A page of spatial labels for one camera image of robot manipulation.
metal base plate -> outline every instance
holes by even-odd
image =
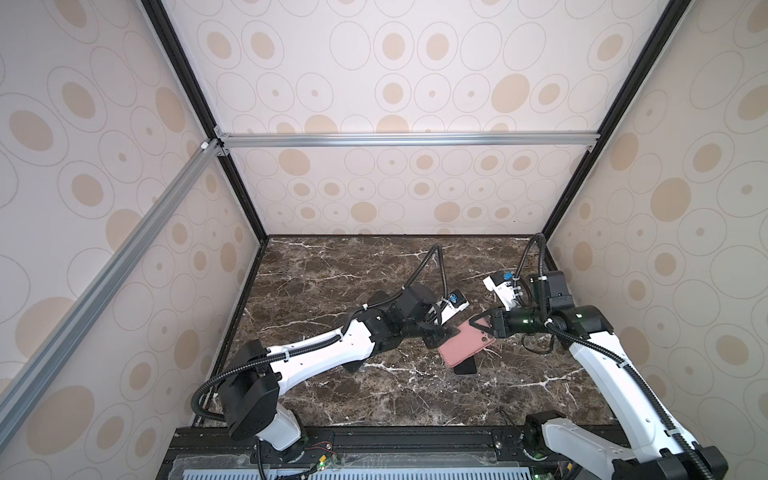
[[[618,445],[627,445],[627,437],[620,425],[583,425],[593,432]],[[307,427],[308,445],[329,442],[333,451],[348,466],[351,462],[357,468],[398,468],[411,467],[434,468],[477,468],[483,465],[491,467],[529,467],[539,473],[542,469],[552,469],[559,462],[568,460],[561,455],[550,455],[541,461],[534,461],[523,451],[521,427],[512,425],[499,426],[400,426],[400,427]],[[163,464],[157,474],[158,480],[165,480],[174,462],[184,458],[205,459],[215,455],[238,459],[236,464],[187,464],[189,468],[210,468],[212,466],[236,466],[252,468],[257,460],[254,457],[255,439],[232,440],[225,428],[182,428],[177,429],[173,441],[166,451]],[[327,452],[314,449],[304,452],[294,464],[284,464],[277,452],[269,444],[262,442],[262,460],[273,468],[301,468],[306,470],[317,463],[319,457]]]
[[[279,468],[269,470],[267,480],[278,476],[300,473],[300,469]],[[345,468],[313,474],[312,480],[531,480],[526,467],[477,468]],[[186,470],[184,480],[259,480],[255,469]]]

aluminum extrusion bar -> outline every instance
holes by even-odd
[[[402,147],[440,145],[594,145],[595,131],[445,132],[402,134],[223,134],[225,148]]]
[[[0,402],[0,452],[11,441],[88,330],[149,250],[210,160],[216,158],[216,153],[220,151],[218,141],[208,140],[207,143],[205,150],[198,150],[187,162],[46,343],[17,375],[17,381]]]

cable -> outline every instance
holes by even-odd
[[[529,336],[533,336],[533,333],[526,333],[520,338],[520,345],[523,345],[523,348],[531,353],[535,353],[536,355],[549,355],[554,350],[554,335],[549,336],[549,345],[547,346],[546,350],[539,350],[539,349],[532,349],[529,346],[525,345],[525,339]]]
[[[374,308],[374,307],[377,307],[377,306],[381,306],[381,305],[383,305],[385,303],[390,303],[390,302],[392,302],[394,300],[397,300],[402,295],[403,290],[405,290],[406,288],[411,286],[411,284],[416,280],[416,278],[426,268],[427,263],[429,262],[429,259],[431,259],[432,256],[435,255],[435,253],[437,253],[437,263],[438,263],[438,267],[440,269],[440,277],[441,277],[441,280],[442,280],[442,298],[446,298],[448,296],[448,281],[445,278],[445,264],[444,264],[444,261],[443,261],[442,247],[440,246],[439,243],[435,243],[429,249],[429,251],[427,252],[426,257],[424,257],[424,259],[419,264],[419,266],[416,268],[416,270],[414,270],[414,272],[411,273],[411,276],[406,280],[405,285],[403,285],[403,288],[398,293],[396,293],[395,295],[391,296],[390,298],[388,298],[386,300],[382,300],[382,301],[376,302],[376,303],[374,303],[372,305],[368,305],[366,308]],[[357,313],[360,313],[360,312],[362,312],[364,310],[365,310],[365,308],[359,308],[359,309],[355,310],[352,313],[352,315],[349,316],[349,318],[351,319],[352,317],[357,315]],[[295,349],[295,350],[291,350],[290,356],[294,357],[294,356],[298,356],[298,355],[303,355],[304,353],[314,352],[315,350],[324,349],[327,346],[330,346],[330,345],[338,342],[339,340],[341,340],[341,335],[335,335],[334,337],[332,337],[332,338],[330,338],[328,340],[323,340],[322,342],[316,343],[314,345],[304,346],[304,347],[301,347],[301,348],[298,348],[298,349]],[[208,392],[211,388],[213,388],[214,386],[218,386],[218,384],[220,384],[226,378],[228,378],[228,377],[230,377],[232,375],[237,375],[238,373],[254,369],[254,368],[258,367],[258,366],[266,365],[267,363],[278,362],[280,360],[284,360],[285,358],[286,358],[286,354],[285,353],[278,353],[278,354],[271,355],[271,356],[264,356],[264,357],[262,357],[260,359],[254,360],[252,362],[248,362],[248,363],[245,363],[243,365],[240,365],[240,366],[234,367],[232,369],[229,369],[229,370],[227,370],[225,372],[222,372],[219,375],[217,375],[217,376],[215,376],[215,377],[213,377],[211,379],[208,379],[205,383],[203,383],[203,385],[200,386],[200,388],[197,389],[197,391],[195,391],[194,395],[192,395],[192,400],[191,400],[192,411],[196,415],[198,415],[198,416],[200,416],[200,417],[202,417],[204,419],[214,420],[215,422],[226,422],[227,420],[224,417],[224,415],[222,415],[220,413],[211,412],[210,410],[206,410],[205,408],[203,408],[203,406],[200,405],[200,399],[202,399],[203,395],[205,395],[205,393]]]
[[[538,319],[543,325],[547,321],[547,291],[544,281],[542,281],[542,277],[544,276],[544,268],[545,268],[545,258],[546,258],[546,251],[547,251],[547,238],[544,236],[543,233],[537,233],[531,239],[528,241],[528,244],[525,245],[525,250],[523,250],[522,257],[520,258],[520,262],[518,263],[518,267],[515,269],[515,275],[512,277],[512,288],[517,290],[518,281],[520,280],[520,273],[523,270],[523,265],[525,264],[525,259],[528,257],[528,254],[531,251],[531,247],[536,244],[536,247],[538,248],[538,265],[537,265],[537,274],[539,281],[536,282],[538,285]],[[523,288],[525,288],[525,292],[528,294],[528,298],[530,300],[530,306],[533,306],[533,295],[531,292],[531,289],[529,285],[526,282],[522,283]],[[529,333],[526,333],[523,335],[523,337],[520,339],[520,344],[523,345],[523,348],[531,353],[536,353],[537,355],[547,355],[549,353],[552,353],[554,350],[554,335],[550,337],[549,339],[549,346],[546,350],[538,350],[538,349],[531,349],[528,348],[528,346],[525,345],[525,337],[530,336]]]
[[[531,286],[528,285],[528,282],[522,282],[521,285],[523,286],[523,290],[525,290],[525,295],[528,297],[528,301],[524,302],[522,295],[520,295],[520,304],[522,306],[533,306],[533,292],[531,292]]]
[[[609,359],[616,362],[617,365],[621,365],[624,363],[625,359],[616,353],[610,351],[607,348],[604,348],[603,346],[599,346],[596,343],[592,343],[588,340],[579,338],[576,335],[571,335],[568,332],[564,332],[563,330],[560,330],[556,326],[553,325],[552,322],[547,325],[547,328],[552,331],[555,335],[558,337],[565,339],[567,341],[578,343],[579,345],[586,346],[589,349],[593,349],[594,351],[602,354],[603,356],[608,357]],[[674,422],[672,421],[672,418],[667,413],[667,410],[664,409],[664,407],[661,405],[661,402],[659,401],[658,397],[656,397],[656,394],[653,390],[650,389],[650,386],[645,382],[643,377],[640,375],[640,373],[637,372],[637,370],[630,364],[625,363],[621,367],[627,374],[634,380],[634,382],[637,384],[637,386],[640,388],[640,391],[645,395],[645,398],[650,403],[650,406],[654,409],[656,412],[656,415],[658,415],[659,420],[661,420],[662,425],[664,425],[664,428],[667,429],[667,431],[675,430],[677,427],[675,426]],[[715,480],[714,475],[712,472],[707,468],[707,466],[702,461],[701,457],[691,448],[691,446],[688,444],[688,441],[683,437],[681,433],[673,433],[672,438],[674,441],[680,446],[680,449],[683,450],[683,453],[686,457],[691,460],[691,462],[694,464],[694,467],[699,472],[699,475],[701,478],[704,478],[705,480]]]
[[[506,410],[504,410],[504,407],[498,407],[497,410],[498,414],[502,416],[502,419],[504,420],[505,425],[514,425],[515,422],[512,421],[512,417],[509,416]]]
[[[261,459],[261,441],[256,441],[256,463],[259,467],[259,476],[260,480],[266,480],[266,475],[264,473],[264,464]],[[272,480],[304,480],[305,478],[309,477],[313,473],[317,472],[317,465],[312,465],[309,470],[306,470],[301,473],[294,473],[293,475],[283,475],[283,476],[276,476]]]
[[[440,246],[439,243],[435,243],[427,251],[426,257],[422,259],[422,262],[419,264],[418,267],[416,267],[416,270],[414,270],[413,273],[411,273],[411,276],[408,277],[406,282],[403,284],[402,289],[400,289],[398,293],[392,295],[387,299],[372,303],[370,305],[366,305],[365,307],[358,308],[357,310],[355,310],[349,315],[349,318],[352,319],[355,315],[357,315],[358,313],[364,312],[367,309],[376,308],[377,306],[381,306],[381,305],[386,305],[387,303],[394,302],[395,300],[400,298],[403,290],[405,290],[406,288],[411,286],[413,282],[415,282],[416,278],[418,278],[419,275],[421,275],[422,271],[426,268],[427,264],[429,263],[429,259],[431,259],[432,256],[435,255],[435,253],[437,253],[437,263],[438,263],[438,268],[440,269],[440,279],[442,281],[442,298],[446,298],[448,296],[448,280],[445,278],[445,264],[443,263],[442,247]],[[445,308],[445,305],[441,306],[440,311],[442,312],[442,309],[444,308]]]
[[[323,340],[322,342],[314,343],[313,345],[308,346],[302,346],[297,349],[293,349],[290,352],[290,358],[293,358],[294,356],[303,355],[304,353],[314,352],[315,350],[324,349],[327,346],[331,346],[334,343],[341,340],[341,335],[335,335],[327,340]],[[214,420],[216,422],[226,422],[227,419],[224,417],[224,415],[220,413],[211,412],[210,410],[206,410],[203,408],[203,406],[200,404],[200,399],[203,398],[203,395],[213,388],[214,386],[218,386],[221,382],[223,382],[226,378],[231,377],[232,375],[237,375],[238,373],[245,372],[247,370],[252,370],[258,366],[266,365],[267,363],[272,362],[279,362],[280,360],[285,360],[286,354],[285,353],[276,353],[274,355],[268,355],[263,356],[259,359],[255,359],[252,362],[244,363],[243,365],[236,366],[232,369],[226,370],[219,375],[208,379],[203,385],[198,388],[194,395],[192,395],[192,411],[195,412],[196,415],[199,415],[203,417],[204,419],[208,420]]]

aluminum frame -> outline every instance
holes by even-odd
[[[178,36],[171,24],[168,13],[163,6],[162,0],[141,0],[141,4],[144,6],[144,12],[147,15],[147,20],[152,25],[157,34],[157,40],[163,46],[168,61],[176,72],[177,79],[180,86],[184,89],[184,93],[187,94],[187,100],[189,100],[191,107],[194,109],[194,113],[197,116],[197,120],[200,122],[200,126],[203,128],[205,134],[210,138],[218,138],[220,132],[216,127],[216,120],[213,113],[210,111],[210,107],[205,100],[205,95],[200,89],[200,83],[197,81],[189,59],[184,54],[184,49],[181,46]],[[264,225],[261,223],[261,219],[256,212],[256,208],[253,206],[253,202],[250,199],[250,195],[245,188],[240,173],[235,167],[232,157],[228,151],[224,151],[219,156],[219,162],[227,175],[227,179],[232,186],[232,190],[235,193],[235,197],[240,202],[240,206],[243,208],[245,217],[250,223],[253,232],[259,239],[260,243],[264,243],[267,238],[267,233],[264,230]]]
[[[596,131],[445,132],[398,134],[227,134],[227,149],[254,147],[434,147],[441,145],[594,145]]]
[[[122,247],[70,308],[56,330],[16,376],[0,402],[0,452],[11,441],[128,275],[165,228],[209,161],[221,153],[218,140],[208,140],[203,146],[205,149],[199,149],[187,162]]]

wall panel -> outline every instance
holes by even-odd
[[[165,2],[225,131],[590,130],[666,0]]]
[[[0,6],[0,392],[200,146],[136,5]]]
[[[257,247],[212,160],[0,455],[0,478],[155,478]]]
[[[739,479],[768,468],[767,5],[699,2],[550,242]]]
[[[584,145],[233,149],[268,233],[529,234]]]

